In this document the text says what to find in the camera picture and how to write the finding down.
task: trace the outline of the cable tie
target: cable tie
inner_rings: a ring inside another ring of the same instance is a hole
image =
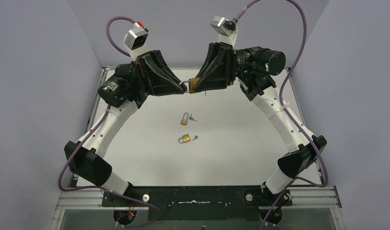
[[[281,112],[282,110],[284,110],[285,108],[289,107],[289,102],[285,103],[284,105],[282,105],[281,107],[279,107],[278,109],[276,109],[274,111],[273,114],[271,114],[270,117],[268,117],[269,120],[271,120],[272,117],[274,117],[275,115],[277,115],[277,113]]]

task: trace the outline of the white table surface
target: white table surface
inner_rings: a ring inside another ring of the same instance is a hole
[[[199,70],[173,70],[182,81]],[[286,76],[275,76],[277,87]],[[284,99],[300,119],[288,82]],[[106,103],[100,100],[97,120]],[[180,124],[184,112],[197,122]],[[179,144],[189,134],[195,141]],[[124,124],[104,159],[113,170],[135,186],[257,185],[274,172],[284,143],[265,114],[249,102],[238,81],[225,90],[162,97],[149,96]],[[313,164],[300,176],[320,183]],[[296,181],[294,184],[307,184]],[[78,186],[91,185],[79,178]]]

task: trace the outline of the padlock shackle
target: padlock shackle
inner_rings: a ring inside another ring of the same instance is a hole
[[[184,113],[182,116],[182,120],[187,120],[188,118],[189,118],[189,113]]]

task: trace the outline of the glass panel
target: glass panel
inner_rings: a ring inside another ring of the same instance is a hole
[[[328,208],[283,209],[284,218],[279,226],[282,230],[335,230],[331,212]],[[147,211],[139,210],[132,224],[146,220]],[[113,210],[66,210],[60,230],[113,230]],[[260,222],[243,219],[228,220],[175,220],[157,221],[141,230],[258,230]]]

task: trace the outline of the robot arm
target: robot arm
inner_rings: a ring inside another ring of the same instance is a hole
[[[69,141],[65,154],[69,159],[87,135],[91,135],[69,163],[71,172],[96,186],[125,194],[130,183],[123,180],[103,158],[113,138],[127,119],[145,102],[148,95],[183,94],[187,87],[172,73],[159,50],[150,51],[144,44],[148,30],[136,23],[124,38],[124,46],[133,62],[116,67],[115,73],[98,89],[108,104],[105,120],[93,133],[78,142]]]
[[[235,20],[214,17],[211,26],[219,33],[219,42],[209,45],[207,58],[199,74],[189,80],[189,92],[224,89],[238,77],[243,93],[265,113],[288,149],[288,153],[278,160],[275,172],[263,184],[263,189],[277,194],[314,163],[317,157],[309,141],[284,111],[287,103],[283,102],[284,106],[281,106],[279,90],[271,77],[283,71],[285,54],[261,47],[233,49],[238,34]],[[323,136],[317,138],[302,125],[290,108],[287,110],[322,152],[327,144],[326,139]]]

